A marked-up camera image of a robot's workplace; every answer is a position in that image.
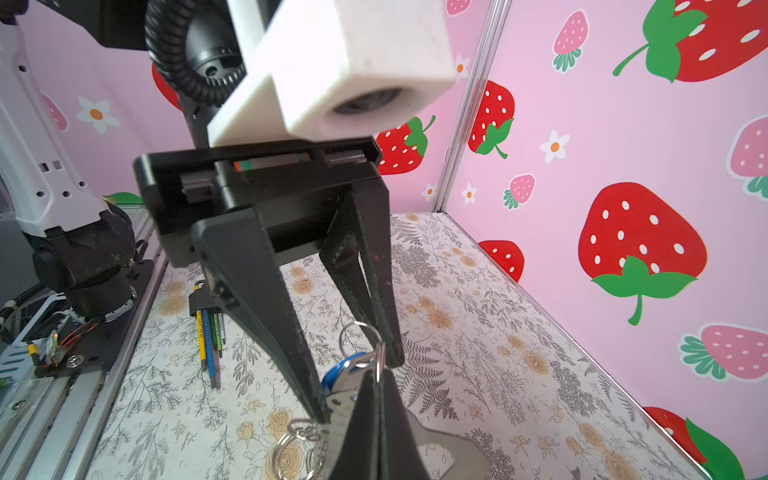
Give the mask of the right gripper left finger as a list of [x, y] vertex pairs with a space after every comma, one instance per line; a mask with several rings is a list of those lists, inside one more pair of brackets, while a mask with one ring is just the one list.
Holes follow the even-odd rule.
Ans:
[[357, 399], [330, 479], [378, 478], [380, 389], [371, 372], [362, 377]]

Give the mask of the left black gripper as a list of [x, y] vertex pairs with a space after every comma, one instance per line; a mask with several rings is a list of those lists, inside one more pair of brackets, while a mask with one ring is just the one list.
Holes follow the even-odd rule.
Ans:
[[290, 263], [324, 243], [319, 257], [364, 335], [384, 343], [387, 367], [402, 366], [381, 158], [376, 141], [363, 137], [158, 152], [133, 162], [171, 264], [200, 258], [214, 300], [319, 422], [329, 411], [276, 256]]

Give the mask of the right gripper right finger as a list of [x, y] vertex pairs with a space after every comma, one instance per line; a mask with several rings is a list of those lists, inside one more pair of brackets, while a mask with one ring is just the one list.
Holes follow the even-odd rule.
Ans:
[[409, 411], [403, 404], [394, 374], [390, 370], [384, 370], [378, 384], [380, 389], [378, 478], [383, 480], [429, 479], [409, 424]]

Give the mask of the blue tagged key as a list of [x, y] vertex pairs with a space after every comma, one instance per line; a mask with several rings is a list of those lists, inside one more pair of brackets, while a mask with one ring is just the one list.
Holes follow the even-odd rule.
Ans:
[[373, 352], [360, 352], [352, 355], [331, 368], [321, 381], [326, 396], [357, 391], [366, 371], [372, 368]]

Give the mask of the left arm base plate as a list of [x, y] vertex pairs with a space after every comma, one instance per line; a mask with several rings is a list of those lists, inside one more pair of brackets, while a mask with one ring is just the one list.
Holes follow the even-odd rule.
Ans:
[[56, 378], [111, 368], [139, 314], [154, 269], [152, 260], [143, 260], [129, 269], [132, 298], [103, 317], [80, 317], [68, 300], [54, 301], [22, 339], [33, 361], [34, 376]]

